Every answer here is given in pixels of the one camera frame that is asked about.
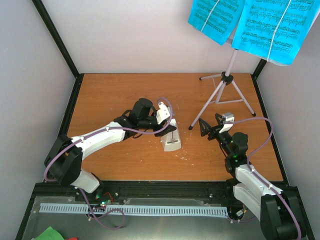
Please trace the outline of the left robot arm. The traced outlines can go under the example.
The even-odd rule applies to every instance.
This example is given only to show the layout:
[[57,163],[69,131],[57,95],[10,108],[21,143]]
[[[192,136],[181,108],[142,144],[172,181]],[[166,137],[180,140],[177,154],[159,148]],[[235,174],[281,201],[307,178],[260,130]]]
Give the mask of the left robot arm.
[[157,105],[155,108],[149,99],[140,98],[132,109],[99,129],[73,137],[60,134],[44,161],[44,180],[82,189],[92,201],[101,200],[104,195],[101,181],[82,169],[83,160],[129,138],[136,139],[142,135],[163,137],[175,131],[177,127],[171,124],[174,113],[170,101],[161,97]]

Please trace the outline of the blue sheet music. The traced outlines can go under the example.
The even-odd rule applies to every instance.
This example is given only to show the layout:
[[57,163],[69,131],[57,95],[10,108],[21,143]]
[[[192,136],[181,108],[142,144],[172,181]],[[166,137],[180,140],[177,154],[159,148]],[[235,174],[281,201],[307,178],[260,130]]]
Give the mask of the blue sheet music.
[[222,46],[236,28],[244,6],[244,0],[194,0],[188,23]]
[[289,66],[319,13],[318,0],[247,0],[231,46]]

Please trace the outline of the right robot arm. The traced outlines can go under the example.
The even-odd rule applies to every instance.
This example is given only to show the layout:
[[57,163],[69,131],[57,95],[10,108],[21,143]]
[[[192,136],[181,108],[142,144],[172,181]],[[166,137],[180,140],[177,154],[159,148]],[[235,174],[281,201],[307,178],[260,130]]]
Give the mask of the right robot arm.
[[249,136],[242,132],[230,134],[237,123],[234,115],[216,114],[216,126],[199,118],[200,134],[217,140],[225,155],[226,171],[233,177],[233,196],[259,220],[267,240],[301,240],[307,235],[297,196],[263,177],[251,164],[247,154]]

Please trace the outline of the white metronome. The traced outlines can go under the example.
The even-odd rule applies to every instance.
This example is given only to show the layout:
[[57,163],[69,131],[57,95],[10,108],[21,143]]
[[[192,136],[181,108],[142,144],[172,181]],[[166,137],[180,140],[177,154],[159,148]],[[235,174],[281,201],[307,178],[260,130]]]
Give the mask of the white metronome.
[[161,137],[162,147],[165,152],[177,151],[182,147],[178,124],[175,118],[171,120],[170,125],[176,127],[176,129]]

